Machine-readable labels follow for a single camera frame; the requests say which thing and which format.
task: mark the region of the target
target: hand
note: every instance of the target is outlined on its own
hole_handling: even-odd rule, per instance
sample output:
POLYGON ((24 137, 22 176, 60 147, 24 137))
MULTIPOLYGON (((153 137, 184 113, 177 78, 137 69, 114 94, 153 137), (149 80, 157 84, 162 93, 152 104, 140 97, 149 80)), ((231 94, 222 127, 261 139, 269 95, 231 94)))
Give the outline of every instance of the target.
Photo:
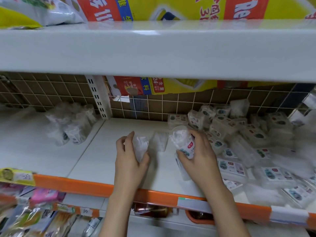
POLYGON ((148 152, 146 152, 142 161, 138 163, 132 143, 133 137, 134 131, 116 141, 117 155, 113 191, 123 193, 125 196, 132 195, 132 198, 134 198, 150 162, 148 152))
POLYGON ((196 130, 189 130, 189 132, 195 137, 194 157, 188 159, 182 151, 177 150, 184 169, 204 193, 210 186, 224 185, 216 155, 206 135, 196 130))

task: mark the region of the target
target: yellow price tag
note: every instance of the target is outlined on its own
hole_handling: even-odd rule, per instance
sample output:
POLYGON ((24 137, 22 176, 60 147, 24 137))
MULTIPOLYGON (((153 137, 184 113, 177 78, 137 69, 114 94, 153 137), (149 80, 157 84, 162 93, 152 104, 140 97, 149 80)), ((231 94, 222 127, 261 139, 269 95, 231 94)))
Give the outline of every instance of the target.
POLYGON ((35 186, 32 171, 18 170, 14 168, 0 169, 0 181, 35 186))

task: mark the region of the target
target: person's left hand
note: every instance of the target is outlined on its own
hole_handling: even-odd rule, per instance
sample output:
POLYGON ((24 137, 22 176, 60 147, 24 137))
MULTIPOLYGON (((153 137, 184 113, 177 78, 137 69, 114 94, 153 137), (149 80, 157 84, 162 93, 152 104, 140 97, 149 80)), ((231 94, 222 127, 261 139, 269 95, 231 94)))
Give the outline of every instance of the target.
POLYGON ((142 161, 138 163, 132 143, 133 137, 134 131, 116 141, 117 155, 113 191, 128 196, 132 195, 132 198, 134 198, 150 162, 148 152, 146 152, 142 161))

